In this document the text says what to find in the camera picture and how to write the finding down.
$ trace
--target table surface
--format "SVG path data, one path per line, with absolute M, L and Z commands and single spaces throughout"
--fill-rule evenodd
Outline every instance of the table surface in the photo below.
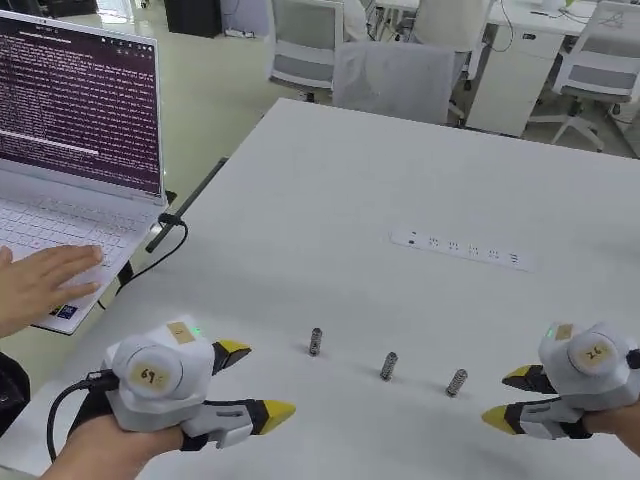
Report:
M 509 25 L 507 16 L 515 28 L 531 29 L 539 32 L 557 33 L 561 35 L 578 36 L 584 30 L 585 23 L 593 15 L 596 3 L 591 1 L 578 1 L 569 9 L 579 18 L 569 18 L 560 13 L 552 16 L 536 15 L 531 12 L 541 11 L 541 2 L 535 0 L 497 0 L 491 10 L 488 22 L 494 25 Z M 379 7 L 393 8 L 415 12 L 420 0 L 376 0 Z
M 298 412 L 228 450 L 155 459 L 142 479 L 629 478 L 637 458 L 615 438 L 510 437 L 480 415 L 537 398 L 500 379 L 537 360 L 553 321 L 640 338 L 639 177 L 628 159 L 280 100 L 188 211 L 183 249 L 123 290 L 0 439 L 0 465 L 41 474 L 54 396 L 108 345 L 190 314 L 254 347 L 210 398 Z M 400 247 L 400 227 L 511 246 L 534 271 Z M 452 400 L 458 368 L 470 376 Z M 63 404 L 57 445 L 81 398 Z

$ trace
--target laptop screen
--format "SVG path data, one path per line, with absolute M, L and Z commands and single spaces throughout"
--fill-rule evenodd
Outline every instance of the laptop screen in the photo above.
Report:
M 155 47 L 0 18 L 0 158 L 159 195 Z

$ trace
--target label sticker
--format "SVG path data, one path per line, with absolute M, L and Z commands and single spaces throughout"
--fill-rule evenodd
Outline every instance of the label sticker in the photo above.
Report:
M 60 305 L 49 312 L 52 317 L 64 318 L 69 320 L 78 311 L 78 307 L 73 305 Z
M 571 338 L 571 333 L 573 332 L 573 325 L 570 323 L 565 323 L 564 325 L 560 325 L 558 330 L 556 331 L 556 340 L 567 340 Z
M 58 312 L 58 318 L 64 318 L 65 320 L 69 320 L 73 315 L 78 311 L 78 307 L 74 307 L 73 305 L 65 305 Z
M 165 389 L 169 378 L 171 378 L 169 372 L 144 362 L 138 363 L 129 375 L 131 383 L 157 392 L 162 392 Z
M 598 342 L 593 347 L 588 348 L 580 354 L 582 363 L 589 367 L 600 365 L 603 361 L 611 356 L 609 346 L 604 342 Z
M 175 338 L 180 345 L 195 341 L 195 337 L 191 335 L 191 332 L 184 322 L 169 323 L 167 327 L 171 330 L 173 338 Z

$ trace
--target laptop keyboard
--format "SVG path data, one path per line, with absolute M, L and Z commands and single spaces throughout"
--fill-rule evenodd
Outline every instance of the laptop keyboard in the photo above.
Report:
M 0 245 L 11 248 L 15 260 L 58 245 L 100 245 L 103 266 L 110 267 L 149 220 L 42 196 L 0 195 Z

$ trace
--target power strip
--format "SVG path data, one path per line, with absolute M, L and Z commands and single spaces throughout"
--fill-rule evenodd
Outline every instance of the power strip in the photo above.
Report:
M 225 36 L 227 37 L 235 37 L 235 38 L 256 38 L 256 34 L 253 32 L 243 32 L 241 30 L 234 30 L 233 28 L 228 28 L 224 31 Z
M 416 250 L 442 253 L 452 257 L 490 263 L 525 272 L 533 271 L 531 257 L 513 249 L 485 248 L 472 242 L 461 242 L 438 235 L 421 234 L 414 230 L 395 230 L 390 233 L 389 238 L 391 243 Z

